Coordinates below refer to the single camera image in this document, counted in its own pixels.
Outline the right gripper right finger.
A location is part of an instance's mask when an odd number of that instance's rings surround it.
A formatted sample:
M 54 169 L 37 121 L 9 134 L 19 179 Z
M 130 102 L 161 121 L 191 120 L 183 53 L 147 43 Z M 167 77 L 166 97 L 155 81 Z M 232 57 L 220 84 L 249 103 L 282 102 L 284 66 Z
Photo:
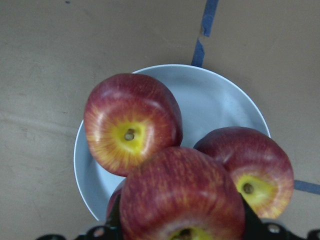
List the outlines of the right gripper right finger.
M 247 201 L 242 197 L 245 216 L 245 227 L 243 233 L 244 240 L 266 240 L 268 233 L 267 227 L 256 215 Z

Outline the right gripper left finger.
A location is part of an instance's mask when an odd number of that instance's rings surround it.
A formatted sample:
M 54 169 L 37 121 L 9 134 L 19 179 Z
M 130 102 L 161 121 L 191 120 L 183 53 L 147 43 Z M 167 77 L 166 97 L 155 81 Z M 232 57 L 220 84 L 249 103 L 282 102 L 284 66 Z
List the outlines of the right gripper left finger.
M 121 195 L 117 197 L 116 202 L 110 213 L 110 216 L 106 219 L 105 222 L 108 240 L 123 239 L 122 226 L 120 221 L 120 199 Z

